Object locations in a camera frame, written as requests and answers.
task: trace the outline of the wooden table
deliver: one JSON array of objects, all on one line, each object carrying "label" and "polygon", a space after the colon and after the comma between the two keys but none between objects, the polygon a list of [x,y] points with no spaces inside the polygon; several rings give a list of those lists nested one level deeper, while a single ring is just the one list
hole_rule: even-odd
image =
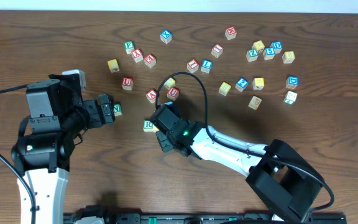
[{"label": "wooden table", "polygon": [[[233,40],[224,30],[235,26]],[[164,29],[173,32],[165,45]],[[153,68],[135,63],[123,43],[133,40],[144,54],[153,53]],[[246,50],[262,40],[282,41],[296,60],[283,64],[281,55],[246,61]],[[215,43],[224,47],[211,55]],[[121,71],[110,73],[116,58]],[[327,212],[343,212],[358,223],[358,15],[224,14],[148,12],[0,11],[0,90],[32,83],[79,68],[86,72],[84,98],[109,93],[122,106],[113,125],[92,129],[71,156],[65,212],[92,204],[139,208],[143,212],[243,212],[265,210],[244,177],[209,161],[164,154],[142,121],[154,111],[145,93],[174,72],[187,71],[191,59],[213,61],[209,75],[197,71],[209,96],[209,123],[235,138],[269,144],[282,139],[294,147],[321,175],[336,195]],[[294,105],[283,102],[285,80],[300,78]],[[123,77],[134,79],[123,90]],[[243,92],[240,77],[265,78],[265,88]],[[218,93],[225,81],[232,90]],[[203,95],[191,77],[177,77],[181,114],[202,120]],[[168,101],[162,91],[161,102]],[[252,96],[262,103],[247,107]],[[29,114],[25,91],[0,95],[0,152],[10,158],[21,119]],[[0,162],[0,223],[19,223],[16,178]],[[328,201],[322,190],[315,201]]]}]

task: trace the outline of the wooden block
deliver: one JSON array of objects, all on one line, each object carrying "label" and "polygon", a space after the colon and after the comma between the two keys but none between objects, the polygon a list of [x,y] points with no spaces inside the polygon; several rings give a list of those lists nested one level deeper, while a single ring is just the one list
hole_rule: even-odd
[{"label": "wooden block", "polygon": [[132,87],[134,87],[134,81],[131,78],[123,78],[121,85],[125,90],[132,90]]},{"label": "wooden block", "polygon": [[247,88],[248,81],[245,78],[240,78],[240,80],[236,83],[236,89],[239,91],[245,90]]},{"label": "wooden block", "polygon": [[143,60],[143,54],[140,49],[134,50],[133,52],[131,52],[131,54],[132,58],[135,60],[136,63]]},{"label": "wooden block", "polygon": [[212,68],[212,61],[204,60],[203,64],[201,65],[201,71],[205,73],[209,73]]},{"label": "wooden block", "polygon": [[293,51],[284,52],[283,54],[283,62],[284,63],[292,63],[295,60],[295,54]]},{"label": "wooden block", "polygon": [[143,131],[144,132],[152,132],[153,131],[153,123],[149,120],[143,121]]},{"label": "wooden block", "polygon": [[154,55],[148,54],[146,58],[144,58],[144,63],[151,68],[157,63],[157,59],[155,59]]},{"label": "wooden block", "polygon": [[169,78],[165,83],[164,86],[169,90],[171,87],[175,87],[176,81],[173,78]]},{"label": "wooden block", "polygon": [[192,59],[187,63],[187,69],[191,73],[195,73],[198,70],[198,62],[196,61],[196,59]]},{"label": "wooden block", "polygon": [[254,110],[258,109],[260,102],[262,102],[262,99],[253,96],[251,101],[249,102],[248,106]]},{"label": "wooden block", "polygon": [[248,62],[253,62],[258,58],[258,52],[254,49],[247,51],[247,60]]},{"label": "wooden block", "polygon": [[155,103],[155,98],[157,97],[157,93],[155,90],[150,90],[146,93],[146,98],[150,101],[150,103]]},{"label": "wooden block", "polygon": [[179,90],[177,88],[171,87],[171,89],[168,90],[167,97],[171,99],[172,101],[175,101],[179,96]]},{"label": "wooden block", "polygon": [[237,35],[237,31],[234,27],[229,27],[226,29],[224,35],[226,36],[226,38],[228,40],[231,40],[231,39],[234,39],[236,38],[236,35]]},{"label": "wooden block", "polygon": [[153,132],[156,133],[158,130],[158,128],[153,124]]},{"label": "wooden block", "polygon": [[294,102],[296,100],[296,96],[298,96],[297,93],[294,93],[292,91],[288,91],[288,93],[285,95],[284,103],[294,104]]},{"label": "wooden block", "polygon": [[231,86],[229,84],[227,84],[226,82],[223,82],[221,87],[219,88],[219,93],[226,96],[227,93],[229,92]]},{"label": "wooden block", "polygon": [[256,52],[260,54],[264,51],[265,45],[261,40],[258,40],[252,45],[252,49],[256,50]]},{"label": "wooden block", "polygon": [[116,104],[113,106],[113,109],[114,109],[114,115],[115,115],[115,116],[122,115],[121,105],[120,105],[119,103],[116,103]]},{"label": "wooden block", "polygon": [[261,90],[265,86],[265,80],[263,78],[254,78],[254,81],[252,82],[252,87],[254,90]]},{"label": "wooden block", "polygon": [[298,77],[290,76],[287,78],[285,87],[293,90],[298,86],[298,83],[299,83]]},{"label": "wooden block", "polygon": [[274,49],[273,47],[266,47],[264,50],[264,59],[265,60],[270,60],[274,58]]},{"label": "wooden block", "polygon": [[110,60],[107,62],[107,64],[109,65],[111,73],[119,71],[117,59]]},{"label": "wooden block", "polygon": [[131,40],[125,42],[124,47],[125,47],[125,51],[127,52],[127,54],[130,54],[131,52],[133,52],[135,50],[135,44]]},{"label": "wooden block", "polygon": [[283,49],[283,45],[281,44],[280,41],[275,41],[273,42],[270,47],[273,47],[274,49],[274,53],[278,54],[281,52],[281,50]]},{"label": "wooden block", "polygon": [[222,53],[223,53],[223,47],[220,46],[219,44],[216,44],[216,45],[212,48],[211,54],[214,55],[216,58],[218,58],[219,56],[221,56]]},{"label": "wooden block", "polygon": [[160,39],[162,40],[162,42],[167,44],[172,40],[172,33],[169,32],[169,30],[164,30],[160,35]]}]

